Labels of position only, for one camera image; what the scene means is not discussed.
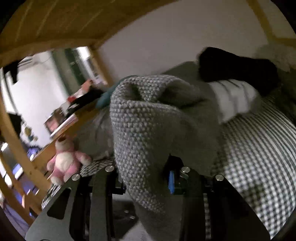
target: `grey knitted sweater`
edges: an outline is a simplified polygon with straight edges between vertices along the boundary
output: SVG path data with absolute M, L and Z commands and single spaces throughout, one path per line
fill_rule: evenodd
M 172 211 L 162 177 L 169 154 L 200 174 L 209 174 L 218 148 L 216 103 L 208 84 L 196 81 L 192 86 L 169 75 L 128 78 L 111 97 L 116 164 L 152 236 L 159 237 L 155 229 L 161 232 L 152 219 L 164 224 Z

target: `teal cloth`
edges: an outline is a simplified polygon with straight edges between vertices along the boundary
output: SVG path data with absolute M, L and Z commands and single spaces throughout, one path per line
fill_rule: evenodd
M 130 77 L 134 77 L 137 75 L 130 75 L 127 77 L 124 77 L 123 79 L 121 79 L 120 81 L 118 81 L 118 83 L 114 84 L 112 87 L 110 87 L 104 94 L 101 95 L 101 97 L 98 99 L 98 101 L 96 102 L 96 108 L 97 109 L 102 109 L 106 106 L 108 106 L 110 104 L 111 101 L 111 96 L 113 94 L 113 91 L 116 89 L 116 87 L 120 84 L 121 81 L 128 79 Z

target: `wooden plank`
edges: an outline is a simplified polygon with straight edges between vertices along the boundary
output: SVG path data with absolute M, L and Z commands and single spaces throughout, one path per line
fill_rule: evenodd
M 44 195 L 42 194 L 42 192 L 40 193 L 39 192 L 40 190 L 38 190 L 37 192 L 36 192 L 36 194 L 35 194 L 35 200 L 36 200 L 36 203 L 37 204 L 40 204 L 40 206 L 41 206 L 41 203 L 42 203 L 42 201 L 43 201 L 43 199 L 44 199 Z
M 108 39 L 110 39 L 112 36 L 114 36 L 116 33 L 118 33 L 121 29 L 123 29 L 127 25 L 131 24 L 133 21 L 137 20 L 140 17 L 143 17 L 144 15 L 148 14 L 149 12 L 159 7 L 162 7 L 164 5 L 167 5 L 169 3 L 173 3 L 176 1 L 177 0 L 159 0 L 155 3 L 149 4 L 148 7 L 142 8 L 140 11 L 135 12 L 135 14 L 129 15 L 127 19 L 125 19 L 124 21 L 121 21 L 120 23 L 116 24 L 114 27 L 110 28 L 110 30 L 102 38 L 100 38 L 96 43 L 94 43 L 93 47 L 95 49 L 98 49 Z
M 34 164 L 29 160 L 22 144 L 12 126 L 10 118 L 6 112 L 2 92 L 0 91 L 0 130 L 5 141 L 9 145 L 9 149 L 19 163 L 28 178 L 36 185 L 45 195 L 50 188 L 50 182 L 46 180 L 43 174 L 35 169 Z
M 290 46 L 296 48 L 296 39 L 289 39 L 289 38 L 276 38 L 276 43 L 283 44 L 285 46 Z
M 6 163 L 2 152 L 0 152 L 0 162 L 2 163 L 3 167 L 5 168 L 7 175 L 10 177 L 14 188 L 18 191 L 18 193 L 21 196 L 23 196 L 25 194 L 24 189 L 22 188 L 22 185 L 20 184 L 20 182 L 15 179 L 15 176 L 12 173 L 9 165 Z
M 98 73 L 107 82 L 107 85 L 111 87 L 114 84 L 114 81 L 101 55 L 98 53 L 98 50 L 94 46 L 88 46 L 88 49 L 91 54 L 91 60 L 93 61 L 94 66 L 98 70 Z
M 272 27 L 268 21 L 268 18 L 266 16 L 265 12 L 261 8 L 259 2 L 257 0 L 247 0 L 247 3 L 250 6 L 250 8 L 253 10 L 253 12 L 255 13 L 256 17 L 258 18 L 259 23 L 260 23 L 267 39 L 269 41 L 275 39 L 275 35 L 273 34 Z
M 6 66 L 13 61 L 23 59 L 27 56 L 58 48 L 75 48 L 88 46 L 97 42 L 97 39 L 51 39 L 48 41 L 36 41 L 27 45 L 16 46 L 0 53 L 0 67 Z
M 39 215 L 42 211 L 41 209 L 41 202 L 37 203 L 35 195 L 31 192 L 31 190 L 28 191 L 27 195 L 22 196 L 22 206 L 27 211 L 30 212 L 30 208 Z
M 16 197 L 13 195 L 13 192 L 11 189 L 9 189 L 4 181 L 4 178 L 0 175 L 0 190 L 2 191 L 4 197 L 8 201 L 9 206 L 13 208 L 20 216 L 21 218 L 28 224 L 32 225 L 33 219 L 30 217 L 29 212 L 27 212 L 21 204 L 18 202 Z

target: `wooden bunk bed frame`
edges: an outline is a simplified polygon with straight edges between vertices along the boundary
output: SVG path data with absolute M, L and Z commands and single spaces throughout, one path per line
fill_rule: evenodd
M 54 48 L 88 46 L 95 67 L 109 86 L 113 84 L 111 75 L 105 66 L 98 48 L 123 27 L 148 12 L 174 2 L 174 0 L 27 0 L 12 15 L 0 34 L 0 67 L 26 56 Z M 296 39 L 277 38 L 267 16 L 257 0 L 247 0 L 256 14 L 268 40 L 296 47 Z M 37 194 L 24 193 L 14 178 L 3 155 L 0 160 L 7 170 L 15 189 L 23 196 L 20 204 L 12 190 L 0 176 L 0 190 L 9 205 L 31 225 L 30 208 L 37 214 L 41 212 L 41 202 L 50 187 L 50 181 L 42 173 L 46 163 L 55 155 L 54 141 L 44 148 L 31 162 L 23 150 L 19 137 L 14 131 L 0 93 L 0 130 L 9 145 L 17 163 L 24 173 L 39 189 Z M 74 135 L 79 127 L 97 113 L 93 106 L 87 106 L 78 113 L 78 122 L 64 133 Z

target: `white wall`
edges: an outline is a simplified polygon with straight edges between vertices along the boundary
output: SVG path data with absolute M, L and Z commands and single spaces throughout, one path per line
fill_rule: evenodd
M 66 101 L 68 95 L 50 53 L 39 53 L 35 57 L 39 59 L 39 64 L 19 71 L 16 84 L 12 85 L 9 74 L 6 76 L 18 112 L 38 136 L 37 144 L 43 147 L 50 142 L 49 133 L 43 124 Z M 3 82 L 1 89 L 7 111 L 14 112 Z
M 267 43 L 245 0 L 180 0 L 136 20 L 99 51 L 118 81 L 193 61 L 206 46 L 251 57 Z

